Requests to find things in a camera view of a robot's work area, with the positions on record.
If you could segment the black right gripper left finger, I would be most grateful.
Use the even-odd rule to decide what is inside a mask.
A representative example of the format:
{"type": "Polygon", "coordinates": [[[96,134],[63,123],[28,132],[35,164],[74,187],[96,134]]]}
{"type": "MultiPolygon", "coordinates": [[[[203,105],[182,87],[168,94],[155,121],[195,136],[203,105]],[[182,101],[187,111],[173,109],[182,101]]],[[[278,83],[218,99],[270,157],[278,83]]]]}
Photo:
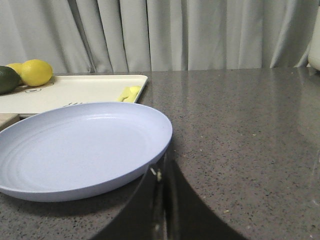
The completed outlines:
{"type": "Polygon", "coordinates": [[[165,157],[148,166],[138,187],[119,214],[93,240],[164,240],[165,157]]]}

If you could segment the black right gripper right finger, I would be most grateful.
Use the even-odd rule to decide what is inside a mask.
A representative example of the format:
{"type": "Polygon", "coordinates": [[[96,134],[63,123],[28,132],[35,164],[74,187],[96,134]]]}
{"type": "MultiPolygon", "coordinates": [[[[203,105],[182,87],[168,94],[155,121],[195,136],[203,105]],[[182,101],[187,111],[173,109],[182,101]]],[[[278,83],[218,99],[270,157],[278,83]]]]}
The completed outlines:
{"type": "Polygon", "coordinates": [[[244,240],[201,200],[185,179],[174,151],[163,161],[164,205],[170,240],[244,240]]]}

